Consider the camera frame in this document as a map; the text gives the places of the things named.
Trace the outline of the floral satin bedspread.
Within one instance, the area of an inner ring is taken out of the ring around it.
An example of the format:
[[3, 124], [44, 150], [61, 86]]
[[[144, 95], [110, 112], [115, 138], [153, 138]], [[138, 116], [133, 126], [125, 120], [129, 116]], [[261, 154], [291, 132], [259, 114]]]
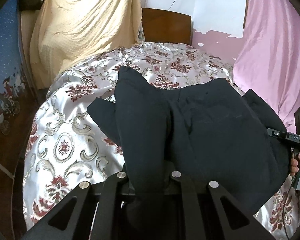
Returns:
[[53, 239], [41, 219], [80, 182], [102, 182], [123, 166], [121, 148], [87, 113], [97, 97], [114, 101], [123, 65], [164, 89], [233, 80], [231, 64], [182, 43], [146, 42], [91, 57], [65, 71], [37, 111], [28, 141], [23, 179], [26, 239]]

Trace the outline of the blue fabric wardrobe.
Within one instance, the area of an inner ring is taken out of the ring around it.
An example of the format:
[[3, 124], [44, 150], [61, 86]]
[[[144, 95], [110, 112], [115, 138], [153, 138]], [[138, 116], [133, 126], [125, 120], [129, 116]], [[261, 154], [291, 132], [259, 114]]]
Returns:
[[0, 9], [0, 233], [14, 239], [12, 192], [36, 101], [24, 75], [18, 0]]

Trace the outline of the yellow hanging sheet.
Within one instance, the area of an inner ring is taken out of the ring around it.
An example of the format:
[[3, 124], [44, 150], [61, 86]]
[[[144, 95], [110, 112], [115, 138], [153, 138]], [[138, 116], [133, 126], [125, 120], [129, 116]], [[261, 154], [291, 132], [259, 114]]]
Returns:
[[44, 0], [30, 42], [38, 89], [78, 62], [138, 44], [140, 0]]

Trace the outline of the pink curtain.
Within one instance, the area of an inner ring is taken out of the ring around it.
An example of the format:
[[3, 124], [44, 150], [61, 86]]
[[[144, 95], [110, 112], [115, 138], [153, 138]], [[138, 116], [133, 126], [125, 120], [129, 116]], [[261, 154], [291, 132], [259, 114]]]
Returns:
[[249, 0], [233, 81], [252, 89], [295, 132], [300, 107], [300, 16], [288, 0]]

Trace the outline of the black padded jacket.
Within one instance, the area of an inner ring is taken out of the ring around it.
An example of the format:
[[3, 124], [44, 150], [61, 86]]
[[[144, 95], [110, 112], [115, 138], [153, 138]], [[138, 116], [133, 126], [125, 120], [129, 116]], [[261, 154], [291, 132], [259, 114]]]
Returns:
[[225, 79], [164, 90], [122, 66], [114, 95], [87, 112], [122, 148], [139, 196], [161, 193], [172, 164], [196, 182], [219, 182], [255, 213], [288, 177], [289, 150], [267, 133], [285, 126], [253, 90], [240, 95]]

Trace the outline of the wooden headboard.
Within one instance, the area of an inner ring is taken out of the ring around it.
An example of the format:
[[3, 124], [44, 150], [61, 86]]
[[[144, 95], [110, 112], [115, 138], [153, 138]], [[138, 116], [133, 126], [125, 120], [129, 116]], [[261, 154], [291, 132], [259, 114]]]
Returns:
[[146, 42], [191, 44], [190, 15], [160, 9], [142, 9], [142, 27]]

